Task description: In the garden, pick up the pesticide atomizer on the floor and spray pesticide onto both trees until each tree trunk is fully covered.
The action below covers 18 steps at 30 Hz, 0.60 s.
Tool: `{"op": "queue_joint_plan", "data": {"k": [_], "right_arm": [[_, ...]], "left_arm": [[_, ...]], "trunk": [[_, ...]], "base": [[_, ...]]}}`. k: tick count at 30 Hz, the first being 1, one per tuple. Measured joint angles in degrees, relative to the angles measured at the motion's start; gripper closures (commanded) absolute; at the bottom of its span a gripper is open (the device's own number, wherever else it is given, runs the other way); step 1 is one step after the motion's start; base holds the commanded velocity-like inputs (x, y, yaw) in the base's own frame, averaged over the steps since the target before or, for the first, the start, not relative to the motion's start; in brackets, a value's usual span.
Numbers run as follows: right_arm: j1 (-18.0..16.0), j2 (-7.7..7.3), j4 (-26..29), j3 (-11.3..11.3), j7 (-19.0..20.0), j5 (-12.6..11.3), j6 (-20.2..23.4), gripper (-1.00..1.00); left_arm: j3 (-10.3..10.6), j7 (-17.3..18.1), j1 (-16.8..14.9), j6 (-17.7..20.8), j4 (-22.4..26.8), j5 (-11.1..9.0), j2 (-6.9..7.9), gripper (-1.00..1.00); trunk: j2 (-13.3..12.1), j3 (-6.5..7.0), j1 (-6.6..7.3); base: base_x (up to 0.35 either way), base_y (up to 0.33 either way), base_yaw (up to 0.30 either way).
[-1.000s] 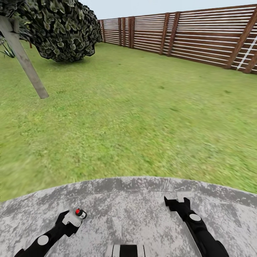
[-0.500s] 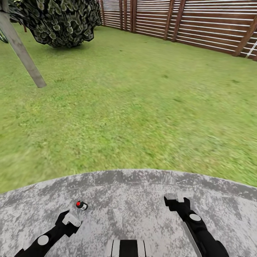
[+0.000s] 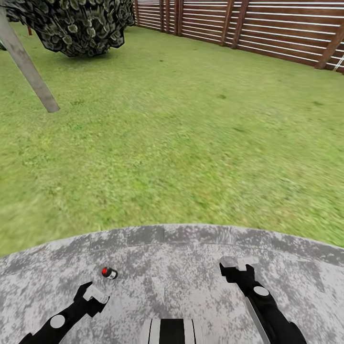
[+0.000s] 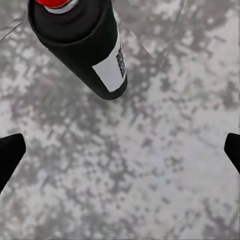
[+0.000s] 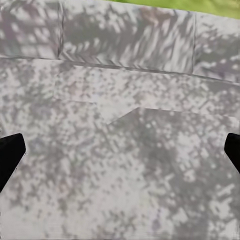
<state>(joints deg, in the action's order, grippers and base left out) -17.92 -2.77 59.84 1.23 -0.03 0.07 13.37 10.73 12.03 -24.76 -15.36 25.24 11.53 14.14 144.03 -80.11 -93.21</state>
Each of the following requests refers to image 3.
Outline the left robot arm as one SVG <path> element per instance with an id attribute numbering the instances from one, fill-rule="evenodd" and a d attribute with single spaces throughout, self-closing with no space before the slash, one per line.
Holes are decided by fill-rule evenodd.
<path id="1" fill-rule="evenodd" d="M 89 317 L 101 313 L 109 296 L 92 283 L 80 285 L 70 306 L 51 317 L 36 334 L 28 333 L 19 344 L 62 344 L 70 328 L 86 313 Z"/>

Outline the robot trunk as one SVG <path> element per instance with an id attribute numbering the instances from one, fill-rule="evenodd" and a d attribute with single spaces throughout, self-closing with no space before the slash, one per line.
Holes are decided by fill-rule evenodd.
<path id="1" fill-rule="evenodd" d="M 204 344 L 198 319 L 146 319 L 139 344 Z"/>

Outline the pesticide atomizer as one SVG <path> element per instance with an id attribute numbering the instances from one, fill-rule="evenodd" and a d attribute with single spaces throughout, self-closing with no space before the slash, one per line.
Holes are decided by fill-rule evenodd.
<path id="1" fill-rule="evenodd" d="M 106 278 L 115 279 L 118 276 L 118 272 L 110 267 L 107 269 L 103 269 L 101 275 Z"/>

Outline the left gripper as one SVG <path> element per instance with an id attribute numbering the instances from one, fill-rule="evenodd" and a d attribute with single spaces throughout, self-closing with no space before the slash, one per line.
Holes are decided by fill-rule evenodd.
<path id="1" fill-rule="evenodd" d="M 92 285 L 92 283 L 93 282 L 90 281 L 89 283 L 80 285 L 80 289 L 76 293 L 76 296 L 73 298 L 74 302 L 71 304 L 71 306 L 77 303 L 82 313 L 77 321 L 79 321 L 86 313 L 89 315 L 89 317 L 94 317 L 97 313 L 101 313 L 106 305 L 104 303 L 100 303 L 97 298 L 91 298 L 87 300 L 83 296 L 85 294 L 85 291 L 90 285 Z"/>

